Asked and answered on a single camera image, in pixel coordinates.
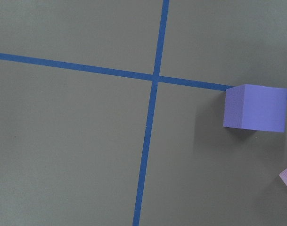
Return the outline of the purple foam block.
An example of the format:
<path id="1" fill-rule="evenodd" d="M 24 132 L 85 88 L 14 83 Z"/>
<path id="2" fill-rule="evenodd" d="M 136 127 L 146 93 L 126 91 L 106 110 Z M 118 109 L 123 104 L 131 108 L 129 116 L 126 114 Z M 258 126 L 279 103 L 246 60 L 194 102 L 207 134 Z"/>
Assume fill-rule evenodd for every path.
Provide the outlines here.
<path id="1" fill-rule="evenodd" d="M 243 84 L 226 90 L 223 126 L 284 132 L 287 89 Z"/>

